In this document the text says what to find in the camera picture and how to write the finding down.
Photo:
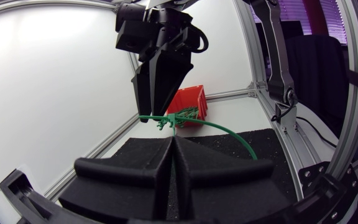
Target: robotic arm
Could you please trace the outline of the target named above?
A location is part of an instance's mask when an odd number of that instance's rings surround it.
[[[139,54],[139,61],[143,62],[132,79],[140,115],[163,115],[193,68],[191,53],[202,53],[208,48],[205,34],[191,24],[191,16],[181,12],[196,1],[150,0],[145,7],[129,0],[118,10],[116,48]],[[293,106],[295,92],[288,72],[280,6],[277,0],[243,1],[253,7],[265,31],[272,64],[269,95],[277,103]]]

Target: white panel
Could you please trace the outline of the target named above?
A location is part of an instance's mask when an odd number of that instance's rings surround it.
[[[181,88],[204,85],[205,94],[247,88],[252,81],[249,54],[234,3],[202,0],[185,10],[209,40],[209,48],[191,55],[194,68]]]
[[[208,103],[206,121],[224,126],[235,133],[272,128],[265,113],[255,98],[239,98],[235,100]],[[203,125],[177,129],[178,136],[197,137],[227,134],[220,129]],[[122,137],[103,157],[111,157],[129,138],[167,138],[173,135],[169,124],[159,131],[157,122],[139,123]]]
[[[0,182],[26,167],[45,193],[137,113],[114,27],[112,11],[92,7],[0,13]],[[12,223],[14,214],[0,192],[0,221]]]

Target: black foam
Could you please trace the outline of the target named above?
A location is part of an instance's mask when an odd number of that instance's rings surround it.
[[[252,146],[258,159],[269,159],[273,162],[274,170],[270,179],[291,203],[297,202],[290,168],[275,131],[263,129],[238,133],[238,135]],[[229,134],[187,139],[228,156],[251,159],[247,149]]]
[[[270,179],[193,189],[191,199],[196,220],[213,218],[220,223],[247,223],[290,205]]]
[[[165,219],[171,142],[172,138],[130,139],[112,158],[78,159],[77,177],[60,196],[60,203],[107,223]]]
[[[181,137],[175,144],[181,219],[248,222],[289,205],[270,180],[271,161],[228,156]]]

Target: metal frame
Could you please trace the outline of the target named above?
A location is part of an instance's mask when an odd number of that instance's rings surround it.
[[[347,46],[349,49],[349,66],[358,73],[358,1],[338,0],[339,9],[345,24]],[[358,87],[349,85],[349,96],[345,122],[333,159],[327,173],[341,179],[351,163],[358,146]]]
[[[257,99],[262,105],[267,118],[275,114],[275,102],[270,99],[266,85],[266,73],[263,64],[262,48],[250,6],[242,0],[233,0],[241,23],[244,38],[249,50],[249,59],[254,80]],[[291,176],[295,185],[298,200],[303,198],[298,171],[304,167],[321,162],[313,145],[305,132],[296,123],[296,107],[282,118],[281,124],[270,122],[283,147],[284,154],[290,166]]]

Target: red bin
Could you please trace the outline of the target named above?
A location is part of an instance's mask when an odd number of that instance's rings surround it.
[[[205,121],[206,110],[208,106],[206,105],[204,86],[198,85],[189,88],[183,88],[177,91],[175,97],[171,104],[167,109],[167,114],[176,113],[181,111],[182,109],[189,107],[197,107],[198,108],[198,116],[197,119]],[[202,124],[185,122],[184,126],[200,126]]]

